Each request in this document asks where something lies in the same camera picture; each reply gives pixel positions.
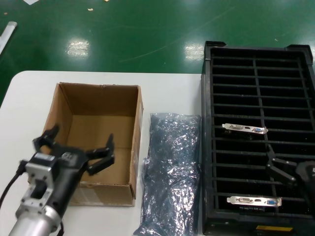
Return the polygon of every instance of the black plastic tray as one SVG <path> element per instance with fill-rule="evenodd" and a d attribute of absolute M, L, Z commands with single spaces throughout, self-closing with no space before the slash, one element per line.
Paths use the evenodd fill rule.
<path fill-rule="evenodd" d="M 202 69 L 202 198 L 205 235 L 314 235 L 295 189 L 270 178 L 265 144 L 284 160 L 315 159 L 315 77 L 308 45 L 229 47 L 206 42 Z M 222 124 L 264 127 L 235 139 Z M 240 209 L 230 196 L 283 197 L 280 208 Z M 257 226 L 293 228 L 291 232 Z"/>

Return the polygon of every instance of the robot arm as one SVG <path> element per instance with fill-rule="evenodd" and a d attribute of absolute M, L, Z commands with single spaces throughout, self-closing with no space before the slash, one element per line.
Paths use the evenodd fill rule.
<path fill-rule="evenodd" d="M 56 231 L 83 173 L 94 175 L 114 164 L 113 135 L 105 148 L 85 152 L 56 143 L 58 130 L 55 126 L 34 139 L 36 153 L 28 162 L 23 161 L 30 185 L 9 236 L 48 236 Z M 42 153 L 43 146 L 50 149 L 49 154 Z M 88 165 L 89 160 L 97 158 L 101 160 Z"/>

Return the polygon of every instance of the box flap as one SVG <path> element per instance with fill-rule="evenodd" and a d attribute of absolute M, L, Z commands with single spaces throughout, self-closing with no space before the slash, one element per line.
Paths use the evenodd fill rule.
<path fill-rule="evenodd" d="M 130 177 L 129 177 L 129 184 L 130 184 L 130 188 L 132 190 L 134 199 L 136 199 L 136 195 L 137 195 L 136 190 L 137 190 L 141 126 L 142 126 L 142 115 L 143 115 L 141 88 L 138 87 L 138 90 L 139 92 L 138 92 L 138 99 L 137 99 L 136 118 L 134 121 L 131 162 L 130 162 Z"/>

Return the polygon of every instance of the black robotic claw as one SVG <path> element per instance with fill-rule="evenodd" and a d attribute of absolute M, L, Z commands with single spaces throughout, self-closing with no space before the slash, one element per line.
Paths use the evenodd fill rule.
<path fill-rule="evenodd" d="M 113 139 L 114 136 L 113 134 L 111 134 L 108 138 L 105 148 L 89 150 L 86 152 L 89 160 L 102 158 L 101 160 L 87 167 L 87 172 L 89 173 L 89 175 L 95 175 L 96 173 L 114 164 L 115 157 Z"/>
<path fill-rule="evenodd" d="M 54 139 L 59 132 L 59 126 L 55 124 L 52 129 L 47 129 L 45 132 L 38 138 L 33 140 L 34 148 L 36 152 L 41 152 L 40 148 L 42 146 L 47 146 L 50 149 L 53 148 L 54 145 L 58 145 Z"/>
<path fill-rule="evenodd" d="M 292 162 L 276 158 L 270 144 L 266 144 L 269 161 L 266 170 L 270 177 L 289 187 L 297 187 L 315 218 L 315 161 Z"/>

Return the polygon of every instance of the black cable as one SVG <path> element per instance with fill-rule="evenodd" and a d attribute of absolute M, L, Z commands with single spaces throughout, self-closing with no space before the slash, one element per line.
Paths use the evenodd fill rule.
<path fill-rule="evenodd" d="M 11 188 L 12 184 L 14 184 L 14 182 L 18 179 L 18 177 L 23 174 L 26 170 L 25 170 L 25 166 L 28 162 L 25 160 L 22 160 L 20 162 L 20 165 L 15 173 L 15 176 L 12 178 L 12 180 L 9 182 L 9 184 L 6 186 L 6 188 L 4 189 L 1 198 L 0 198 L 0 209 L 3 203 L 4 198 L 6 197 L 6 194 L 8 193 L 9 189 Z"/>
<path fill-rule="evenodd" d="M 0 198 L 0 209 L 3 203 L 3 200 L 6 196 L 6 194 L 8 193 L 10 187 L 12 186 L 12 184 L 18 179 L 20 175 L 18 173 L 15 174 L 15 176 L 12 178 L 12 180 L 9 182 L 9 184 L 7 185 L 7 187 L 5 188 L 5 190 L 3 191 L 1 198 Z"/>
<path fill-rule="evenodd" d="M 63 236 L 63 234 L 64 234 L 63 222 L 60 222 L 60 230 L 59 230 L 57 236 Z"/>

